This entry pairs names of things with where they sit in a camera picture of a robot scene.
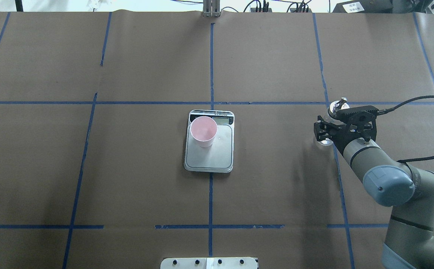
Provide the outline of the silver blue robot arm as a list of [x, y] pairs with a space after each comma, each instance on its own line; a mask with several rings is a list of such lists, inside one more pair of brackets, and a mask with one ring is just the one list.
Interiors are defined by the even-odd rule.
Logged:
[[365, 191], [391, 216], [382, 248], [386, 269], [434, 269], [434, 172], [393, 160], [373, 138], [346, 125], [314, 124], [317, 141], [331, 140]]

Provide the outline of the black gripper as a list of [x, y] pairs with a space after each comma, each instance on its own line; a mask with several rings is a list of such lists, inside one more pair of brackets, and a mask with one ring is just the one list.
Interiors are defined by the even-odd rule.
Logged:
[[319, 115], [314, 123], [314, 135], [318, 142], [333, 142], [339, 152], [344, 152], [356, 139], [369, 143], [370, 121], [350, 120], [344, 123], [329, 115]]

